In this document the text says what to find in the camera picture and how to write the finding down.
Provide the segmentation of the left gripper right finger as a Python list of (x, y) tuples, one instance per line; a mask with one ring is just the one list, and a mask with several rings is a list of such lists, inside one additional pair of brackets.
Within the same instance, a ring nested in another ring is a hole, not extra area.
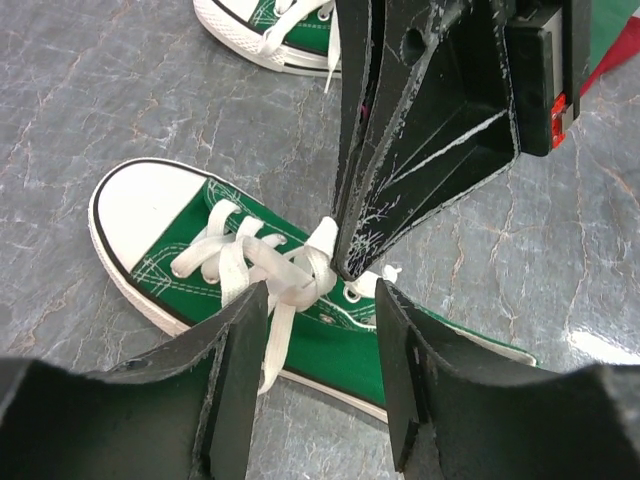
[(500, 355), (379, 281), (395, 468), (407, 479), (635, 479), (639, 369), (560, 374)]

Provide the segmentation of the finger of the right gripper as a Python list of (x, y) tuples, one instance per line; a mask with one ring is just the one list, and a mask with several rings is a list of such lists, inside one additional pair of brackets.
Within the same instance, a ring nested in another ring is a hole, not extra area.
[(341, 41), (341, 128), (333, 214), (339, 226), (334, 258), (344, 260), (359, 196), (358, 163), (377, 86), (384, 40), (383, 1), (338, 1)]

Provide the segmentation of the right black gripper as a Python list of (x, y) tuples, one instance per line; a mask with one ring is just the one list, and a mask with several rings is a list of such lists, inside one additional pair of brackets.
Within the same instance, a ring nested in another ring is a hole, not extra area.
[(589, 69), (589, 1), (383, 2), (348, 280), (519, 154), (557, 148)]

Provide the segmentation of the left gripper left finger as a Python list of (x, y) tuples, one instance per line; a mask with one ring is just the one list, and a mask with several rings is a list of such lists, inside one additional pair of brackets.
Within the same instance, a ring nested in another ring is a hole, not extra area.
[(209, 319), (108, 371), (1, 361), (5, 479), (241, 479), (267, 327), (251, 286)]

